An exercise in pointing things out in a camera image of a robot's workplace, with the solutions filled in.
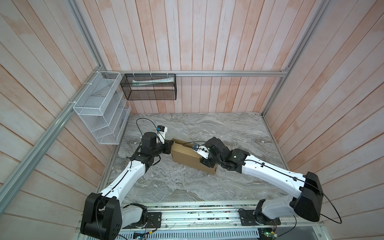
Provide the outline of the brown cardboard box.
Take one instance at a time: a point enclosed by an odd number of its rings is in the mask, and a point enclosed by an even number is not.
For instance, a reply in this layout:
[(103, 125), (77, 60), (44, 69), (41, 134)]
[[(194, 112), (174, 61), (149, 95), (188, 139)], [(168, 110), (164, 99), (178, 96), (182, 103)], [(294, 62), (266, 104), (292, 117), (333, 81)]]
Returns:
[(209, 168), (203, 165), (200, 160), (201, 156), (191, 149), (193, 146), (192, 143), (186, 144), (186, 147), (183, 146), (185, 141), (172, 139), (174, 141), (171, 148), (171, 155), (174, 162), (209, 173), (216, 174), (218, 165), (214, 165), (213, 168)]

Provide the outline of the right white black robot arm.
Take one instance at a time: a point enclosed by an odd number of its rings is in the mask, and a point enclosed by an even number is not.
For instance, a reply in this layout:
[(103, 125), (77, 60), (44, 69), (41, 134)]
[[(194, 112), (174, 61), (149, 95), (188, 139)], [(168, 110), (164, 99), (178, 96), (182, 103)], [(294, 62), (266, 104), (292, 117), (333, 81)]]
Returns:
[(277, 199), (258, 202), (253, 212), (257, 224), (277, 223), (285, 216), (299, 216), (310, 222), (320, 220), (324, 194), (316, 174), (294, 173), (266, 163), (244, 150), (230, 150), (216, 137), (202, 145), (194, 144), (193, 150), (201, 156), (200, 162), (209, 168), (219, 165), (228, 171), (259, 178), (287, 193)]

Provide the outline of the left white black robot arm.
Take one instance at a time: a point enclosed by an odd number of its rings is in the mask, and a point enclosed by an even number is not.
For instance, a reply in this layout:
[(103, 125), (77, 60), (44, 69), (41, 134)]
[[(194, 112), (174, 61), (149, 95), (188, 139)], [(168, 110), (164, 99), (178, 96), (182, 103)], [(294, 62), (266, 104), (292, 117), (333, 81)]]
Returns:
[(121, 174), (105, 189), (87, 197), (81, 234), (99, 240), (114, 240), (122, 228), (147, 225), (148, 208), (138, 203), (124, 205), (123, 201), (139, 178), (156, 165), (155, 158), (171, 153), (174, 142), (165, 139), (167, 130), (158, 126), (156, 133), (144, 133), (140, 146)]

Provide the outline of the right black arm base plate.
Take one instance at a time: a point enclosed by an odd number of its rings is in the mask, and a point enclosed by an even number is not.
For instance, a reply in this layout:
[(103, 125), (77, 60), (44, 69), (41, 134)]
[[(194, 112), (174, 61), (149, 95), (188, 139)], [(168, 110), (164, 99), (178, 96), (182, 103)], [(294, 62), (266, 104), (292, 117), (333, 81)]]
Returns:
[(238, 209), (242, 226), (279, 226), (280, 218), (269, 219), (263, 214), (255, 214), (253, 210)]

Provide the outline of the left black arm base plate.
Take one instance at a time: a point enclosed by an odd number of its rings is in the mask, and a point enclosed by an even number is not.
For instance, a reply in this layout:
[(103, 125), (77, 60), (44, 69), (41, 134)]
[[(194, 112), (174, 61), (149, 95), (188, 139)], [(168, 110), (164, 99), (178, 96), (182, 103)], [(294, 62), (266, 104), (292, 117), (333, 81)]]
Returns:
[(144, 229), (144, 228), (158, 229), (161, 227), (161, 223), (162, 223), (161, 212), (149, 212), (147, 213), (146, 219), (144, 221), (127, 225), (123, 229)]

